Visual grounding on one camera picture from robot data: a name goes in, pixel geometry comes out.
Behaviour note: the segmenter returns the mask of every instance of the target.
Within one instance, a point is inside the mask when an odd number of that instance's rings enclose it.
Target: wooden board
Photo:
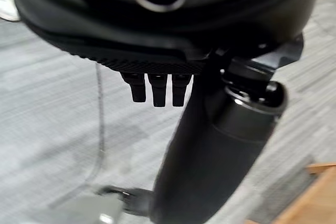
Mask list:
[[[331,167],[335,167],[336,163],[312,164],[307,166],[310,174],[321,174]]]
[[[307,170],[321,175],[272,224],[336,224],[336,164],[313,164]]]

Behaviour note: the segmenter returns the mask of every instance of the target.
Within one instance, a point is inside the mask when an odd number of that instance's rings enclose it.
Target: floor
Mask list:
[[[254,168],[210,223],[251,218],[267,224],[313,180],[303,170],[306,164],[336,160],[335,13],[334,0],[318,0],[305,29],[302,60],[275,76],[289,89],[289,108]],[[31,209],[81,185],[95,165],[96,65],[53,48],[23,24],[0,21],[0,31],[0,223],[25,223]],[[107,142],[94,184],[151,189],[183,109],[157,109],[150,98],[135,104],[118,73],[100,70]],[[123,215],[124,223],[149,221]]]

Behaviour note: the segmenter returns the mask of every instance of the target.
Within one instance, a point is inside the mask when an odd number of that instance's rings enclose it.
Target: cable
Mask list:
[[[89,174],[89,176],[85,179],[84,183],[68,192],[64,196],[60,197],[53,203],[49,205],[50,208],[56,208],[63,203],[75,198],[78,194],[84,191],[87,187],[89,187],[92,182],[97,178],[101,168],[103,166],[103,162],[105,160],[105,120],[104,120],[104,97],[103,97],[103,85],[102,85],[102,76],[100,65],[96,63],[96,75],[97,75],[97,86],[98,86],[98,114],[99,114],[99,150],[97,160],[94,164],[94,167]]]

